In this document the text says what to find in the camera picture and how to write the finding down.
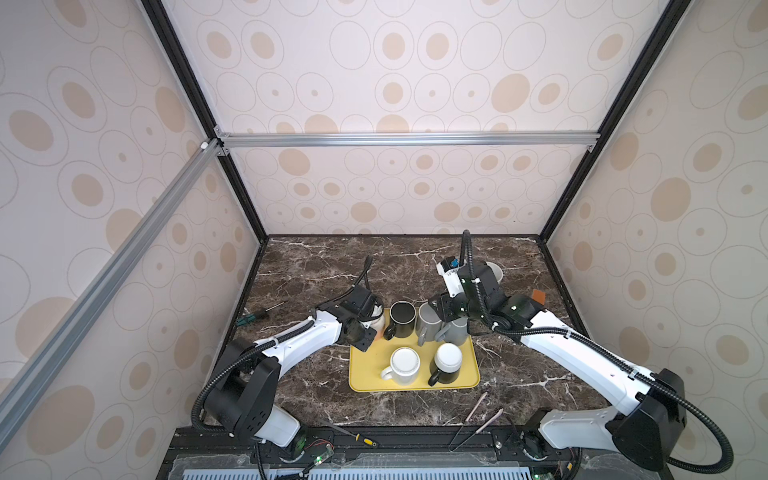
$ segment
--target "black mug handle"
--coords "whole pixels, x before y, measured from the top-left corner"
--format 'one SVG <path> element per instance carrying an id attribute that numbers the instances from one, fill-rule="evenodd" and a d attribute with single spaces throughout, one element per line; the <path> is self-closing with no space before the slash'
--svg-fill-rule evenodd
<path id="1" fill-rule="evenodd" d="M 437 369 L 432 374 L 432 376 L 429 377 L 429 380 L 427 380 L 427 384 L 429 384 L 429 386 L 435 386 L 435 384 L 437 383 L 437 378 L 439 376 L 440 376 L 440 369 Z"/>
<path id="2" fill-rule="evenodd" d="M 384 335 L 383 335 L 384 336 L 384 340 L 391 340 L 392 338 L 394 338 L 395 337 L 395 331 L 396 331 L 395 323 L 394 322 L 389 322 L 389 325 L 384 330 Z"/>

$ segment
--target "ventilation grille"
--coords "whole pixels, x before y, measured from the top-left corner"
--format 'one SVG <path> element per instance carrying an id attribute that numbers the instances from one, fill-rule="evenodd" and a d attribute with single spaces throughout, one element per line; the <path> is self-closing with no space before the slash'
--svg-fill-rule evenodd
<path id="1" fill-rule="evenodd" d="M 296 473 L 295 469 L 271 470 L 268 477 Z M 260 480 L 255 468 L 186 470 L 184 480 Z M 445 468 L 345 468 L 339 472 L 316 470 L 309 480 L 531 480 L 526 467 L 445 467 Z"/>

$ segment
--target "mug handle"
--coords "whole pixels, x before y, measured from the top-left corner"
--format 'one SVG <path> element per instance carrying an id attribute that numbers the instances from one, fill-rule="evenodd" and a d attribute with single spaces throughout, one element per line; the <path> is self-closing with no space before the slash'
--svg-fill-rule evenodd
<path id="1" fill-rule="evenodd" d="M 446 323 L 445 326 L 443 326 L 436 334 L 435 334 L 435 341 L 440 342 L 443 340 L 443 337 L 445 337 L 445 334 L 448 333 L 448 330 L 451 328 L 450 323 Z"/>
<path id="2" fill-rule="evenodd" d="M 427 338 L 427 327 L 423 326 L 422 329 L 419 330 L 418 335 L 419 335 L 419 341 L 418 341 L 419 346 L 424 346 L 424 342 L 426 341 L 426 338 Z"/>
<path id="3" fill-rule="evenodd" d="M 384 340 L 391 340 L 395 337 L 395 323 L 389 322 L 389 325 L 384 330 Z"/>
<path id="4" fill-rule="evenodd" d="M 435 386 L 437 383 L 437 378 L 440 376 L 440 369 L 435 370 L 435 372 L 432 374 L 432 376 L 429 377 L 429 380 L 427 380 L 427 384 L 429 386 Z"/>

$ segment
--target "gray mug handle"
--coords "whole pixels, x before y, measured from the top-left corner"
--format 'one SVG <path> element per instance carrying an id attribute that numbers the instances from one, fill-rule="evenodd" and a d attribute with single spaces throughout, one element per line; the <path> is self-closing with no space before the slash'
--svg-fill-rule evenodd
<path id="1" fill-rule="evenodd" d="M 419 335 L 419 341 L 418 341 L 419 346 L 424 346 L 424 342 L 426 341 L 426 338 L 427 338 L 427 326 L 426 325 L 422 326 L 422 329 L 419 330 L 419 334 L 418 335 Z"/>
<path id="2" fill-rule="evenodd" d="M 435 341 L 441 342 L 443 340 L 443 337 L 445 337 L 445 334 L 448 333 L 448 331 L 451 329 L 451 324 L 446 323 L 445 326 L 443 326 L 436 334 L 435 334 Z"/>

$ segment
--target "robotic arm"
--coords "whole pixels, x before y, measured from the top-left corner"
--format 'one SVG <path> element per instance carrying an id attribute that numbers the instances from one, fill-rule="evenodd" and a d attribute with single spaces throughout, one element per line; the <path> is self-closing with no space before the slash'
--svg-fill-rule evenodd
<path id="1" fill-rule="evenodd" d="M 383 312 L 363 272 L 341 296 L 315 308 L 314 314 L 277 336 L 227 345 L 192 408 L 192 423 L 202 430 L 226 429 L 247 442 L 269 440 L 295 458 L 306 438 L 298 420 L 275 406 L 277 381 L 290 368 L 324 346 L 347 343 L 366 351 L 376 331 L 369 325 Z M 684 384 L 669 370 L 659 374 L 607 351 L 560 321 L 540 303 L 524 295 L 506 296 L 489 266 L 474 264 L 472 238 L 466 230 L 461 258 L 445 258 L 437 266 L 446 291 L 429 299 L 440 319 L 461 316 L 476 320 L 515 342 L 535 349 L 573 372 L 611 404 L 606 409 L 576 412 L 541 411 L 534 418 L 534 437 L 522 438 L 532 458 L 548 442 L 557 449 L 585 447 L 620 452 L 637 465 L 660 471 L 669 463 L 699 473 L 725 472 L 733 464 L 726 436 L 684 398 Z M 366 286 L 360 286 L 360 280 Z M 243 380 L 240 374 L 250 374 Z M 200 421 L 205 408 L 223 427 Z M 691 465 L 670 457 L 686 425 L 686 410 L 714 434 L 723 451 L 719 462 Z"/>

